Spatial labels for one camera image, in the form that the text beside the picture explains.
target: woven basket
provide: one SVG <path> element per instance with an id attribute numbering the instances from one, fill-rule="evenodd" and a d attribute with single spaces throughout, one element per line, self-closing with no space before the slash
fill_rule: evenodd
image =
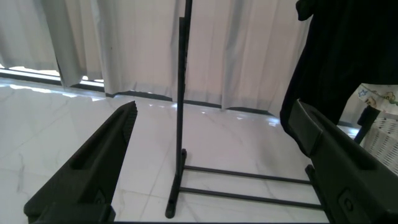
<path id="1" fill-rule="evenodd" d="M 363 148 L 398 175 L 398 120 L 377 118 Z"/>

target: black metal clothes rack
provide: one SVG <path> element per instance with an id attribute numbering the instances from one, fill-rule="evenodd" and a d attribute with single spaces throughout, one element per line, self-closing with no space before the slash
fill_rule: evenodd
<path id="1" fill-rule="evenodd" d="M 218 170 L 209 169 L 204 167 L 195 167 L 185 165 L 185 160 L 187 158 L 187 150 L 182 148 L 182 128 L 183 128 L 183 101 L 185 92 L 185 71 L 187 65 L 187 52 L 188 52 L 188 41 L 190 32 L 190 21 L 192 13 L 192 0 L 187 0 L 185 3 L 185 16 L 179 18 L 179 40 L 178 40 L 178 92 L 177 92 L 177 148 L 176 148 L 176 165 L 175 165 L 175 176 L 173 185 L 170 191 L 170 197 L 165 211 L 165 216 L 167 218 L 173 218 L 175 215 L 175 209 L 177 206 L 178 194 L 180 192 L 192 193 L 192 194 L 202 194 L 207 196 L 224 197 L 224 198 L 234 198 L 241 200 L 249 200 L 255 202 L 265 202 L 274 203 L 279 205 L 290 205 L 302 208 L 311 208 L 317 210 L 324 210 L 329 220 L 331 217 L 327 212 L 326 206 L 323 203 L 324 200 L 318 190 L 318 187 L 313 176 L 314 169 L 312 166 L 308 166 L 305 170 L 311 181 L 307 180 L 297 180 L 283 177 L 273 177 L 268 175 L 258 175 L 258 174 L 247 174 L 243 172 L 233 172 L 228 170 Z M 276 180 L 282 182 L 288 182 L 293 184 L 305 184 L 312 185 L 317 193 L 318 198 L 321 201 L 321 205 L 303 203 L 303 202 L 293 202 L 288 200 L 279 200 L 274 198 L 263 198 L 263 197 L 253 197 L 248 195 L 230 194 L 224 192 L 215 192 L 210 190 L 193 189 L 187 187 L 181 187 L 181 179 L 183 172 L 185 170 L 195 171 L 195 172 L 207 172 L 212 174 L 224 174 L 233 175 L 238 177 L 250 177 L 263 180 Z"/>

